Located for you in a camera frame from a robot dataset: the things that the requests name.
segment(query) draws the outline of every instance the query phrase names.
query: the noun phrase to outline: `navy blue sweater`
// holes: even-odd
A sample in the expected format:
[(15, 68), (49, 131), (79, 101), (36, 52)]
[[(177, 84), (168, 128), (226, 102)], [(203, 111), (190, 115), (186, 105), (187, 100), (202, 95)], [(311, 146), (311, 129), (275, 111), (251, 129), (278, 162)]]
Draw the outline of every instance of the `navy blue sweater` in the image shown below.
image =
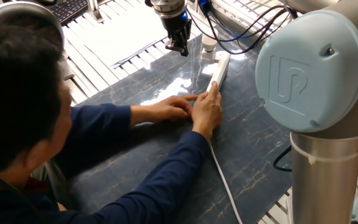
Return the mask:
[[(73, 127), (64, 150), (128, 131), (131, 109), (112, 104), (83, 106), (73, 108), (71, 117)], [(171, 223), (173, 213), (185, 199), (200, 171), (207, 150), (208, 142), (202, 135), (184, 133), (168, 157), (151, 171), (138, 188), (91, 215), (59, 212), (45, 196), (45, 185), (35, 179), (29, 180), (23, 193), (51, 224)], [(40, 223), (40, 220), (15, 195), (0, 191), (0, 223)]]

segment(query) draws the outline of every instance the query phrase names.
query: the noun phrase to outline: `cable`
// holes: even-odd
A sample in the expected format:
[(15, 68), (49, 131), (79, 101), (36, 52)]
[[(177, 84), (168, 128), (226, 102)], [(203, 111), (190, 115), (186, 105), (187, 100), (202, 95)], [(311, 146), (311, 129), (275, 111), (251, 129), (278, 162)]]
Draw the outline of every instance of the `cable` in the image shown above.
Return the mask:
[(286, 21), (286, 19), (288, 19), (288, 16), (290, 16), (289, 14), (286, 16), (286, 18), (283, 20), (283, 22), (280, 23), (280, 25), (278, 25), (278, 27), (272, 31), (271, 34), (267, 35), (266, 37), (262, 38), (257, 44), (256, 46), (258, 46), (262, 41), (264, 41), (265, 39), (269, 38), (272, 34), (274, 34), (274, 32), (276, 32)]
[(285, 9), (282, 9), (281, 11), (279, 11), (269, 22), (268, 22), (268, 26), (266, 27), (266, 29), (262, 32), (262, 34), (259, 35), (258, 39), (247, 49), (241, 51), (241, 52), (232, 52), (230, 51), (228, 48), (226, 48), (222, 42), (218, 39), (218, 36), (216, 35), (215, 33), (215, 30), (213, 29), (213, 25), (212, 25), (212, 22), (211, 22), (211, 19), (207, 16), (207, 20), (208, 20), (208, 23), (209, 23), (209, 26), (212, 27), (212, 33), (214, 34), (215, 38), (216, 38), (216, 41), (218, 42), (218, 44), (223, 48), (223, 50), (229, 52), (230, 54), (233, 54), (233, 55), (239, 55), (239, 54), (244, 54), (244, 53), (247, 53), (248, 51), (252, 50), (258, 43), (259, 41), (262, 39), (262, 37), (266, 34), (266, 32), (268, 31), (269, 27), (273, 24), (274, 20), (277, 19), (279, 16), (281, 16), (284, 12), (286, 12), (287, 10)]
[(221, 167), (219, 166), (218, 160), (216, 159), (216, 156), (215, 156), (215, 153), (214, 153), (214, 149), (212, 148), (211, 142), (209, 142), (209, 148), (210, 148), (210, 150), (211, 150), (212, 157), (214, 158), (216, 167), (218, 168), (219, 174), (220, 174), (221, 177), (222, 177), (222, 181), (223, 181), (224, 187), (226, 188), (226, 191), (227, 191), (227, 194), (228, 194), (228, 196), (229, 196), (231, 205), (233, 206), (234, 214), (236, 215), (237, 221), (239, 222), (239, 224), (242, 224), (241, 217), (240, 217), (240, 215), (239, 215), (239, 212), (237, 211), (236, 203), (234, 203), (234, 199), (233, 199), (233, 196), (232, 196), (232, 194), (231, 194), (230, 188), (229, 188), (229, 186), (228, 186), (228, 184), (227, 184), (227, 182), (226, 182), (226, 179), (224, 178), (224, 175), (223, 175), (223, 172), (222, 172)]
[(22, 201), (24, 201), (34, 212), (34, 215), (36, 217), (39, 218), (39, 220), (41, 221), (42, 224), (48, 224), (48, 221), (45, 219), (45, 217), (40, 213), (40, 211), (38, 210), (37, 207), (35, 207), (33, 205), (33, 203), (31, 203), (31, 201), (19, 190), (17, 190), (15, 187), (13, 187), (12, 185), (8, 184), (7, 182), (5, 182), (5, 180), (2, 180), (2, 178), (0, 178), (0, 184), (2, 186), (4, 186), (8, 191), (12, 192), (13, 194), (15, 194), (16, 196), (18, 196)]
[[(196, 21), (194, 20), (193, 18), (193, 15), (190, 13), (190, 11), (187, 9), (187, 13), (190, 15), (191, 19), (193, 20), (193, 23), (194, 25), (204, 34), (206, 35), (207, 37), (211, 38), (211, 39), (214, 39), (216, 41), (221, 41), (221, 42), (232, 42), (232, 41), (235, 41), (239, 38), (241, 38), (244, 34), (246, 34), (261, 18), (263, 18), (267, 13), (269, 13), (270, 11), (274, 10), (274, 9), (277, 9), (277, 8), (284, 8), (284, 6), (274, 6), (274, 7), (271, 7), (270, 9), (268, 9), (267, 11), (265, 11), (264, 13), (262, 13), (242, 34), (240, 34), (238, 37), (234, 38), (234, 39), (230, 39), (230, 40), (221, 40), (221, 39), (218, 39), (218, 37), (214, 36), (210, 36), (208, 34), (206, 34), (199, 26), (198, 24), (196, 23)], [(255, 32), (255, 34), (253, 35), (256, 35), (258, 32), (260, 32), (263, 28), (266, 28), (267, 24), (264, 25), (261, 29), (257, 30), (257, 32)]]
[(284, 150), (279, 156), (277, 156), (277, 158), (274, 160), (273, 162), (273, 167), (274, 169), (280, 170), (280, 171), (285, 171), (285, 172), (292, 172), (292, 169), (288, 169), (288, 168), (282, 168), (282, 167), (278, 167), (277, 164), (278, 162), (280, 162), (281, 159), (283, 159), (283, 157), (285, 155), (287, 155), (289, 152), (291, 151), (291, 146), (289, 146), (286, 150)]

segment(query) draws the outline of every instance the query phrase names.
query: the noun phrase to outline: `table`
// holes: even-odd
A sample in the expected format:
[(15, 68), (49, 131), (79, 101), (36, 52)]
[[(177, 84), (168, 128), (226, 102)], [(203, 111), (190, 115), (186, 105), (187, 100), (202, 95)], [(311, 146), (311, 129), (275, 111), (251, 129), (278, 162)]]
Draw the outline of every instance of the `table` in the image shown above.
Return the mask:
[[(205, 91), (214, 65), (201, 63), (201, 36), (189, 42), (190, 54), (171, 52), (133, 75), (84, 101), (81, 105), (150, 104), (170, 95)], [(264, 110), (255, 87), (259, 50), (233, 55), (221, 88), (223, 124), (212, 145), (243, 223), (256, 223), (291, 186), (290, 174), (273, 169), (274, 159), (289, 145), (289, 131)], [(124, 144), (113, 142), (97, 149), (94, 157), (81, 150), (58, 161), (70, 180), (71, 191), (83, 213), (135, 189), (175, 146), (191, 122), (145, 124), (133, 130)], [(290, 156), (283, 163), (291, 164)], [(208, 155), (199, 179), (174, 223), (236, 223), (232, 206), (213, 159)]]

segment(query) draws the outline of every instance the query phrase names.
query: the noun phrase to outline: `man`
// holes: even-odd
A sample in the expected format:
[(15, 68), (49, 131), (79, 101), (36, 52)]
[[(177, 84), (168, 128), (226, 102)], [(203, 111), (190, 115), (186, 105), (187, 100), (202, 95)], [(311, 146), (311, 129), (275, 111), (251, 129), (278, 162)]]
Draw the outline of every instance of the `man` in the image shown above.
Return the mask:
[[(213, 129), (222, 121), (216, 83), (209, 93), (150, 106), (71, 108), (60, 57), (58, 47), (43, 37), (0, 26), (0, 178), (21, 191), (47, 223), (171, 223), (200, 171)], [(196, 100), (194, 107), (189, 100)], [(139, 123), (189, 117), (193, 130), (183, 134), (138, 188), (94, 214), (59, 212), (45, 196), (45, 184), (30, 178), (62, 149), (74, 151), (79, 144), (126, 134)], [(0, 184), (0, 223), (41, 223), (41, 218)]]

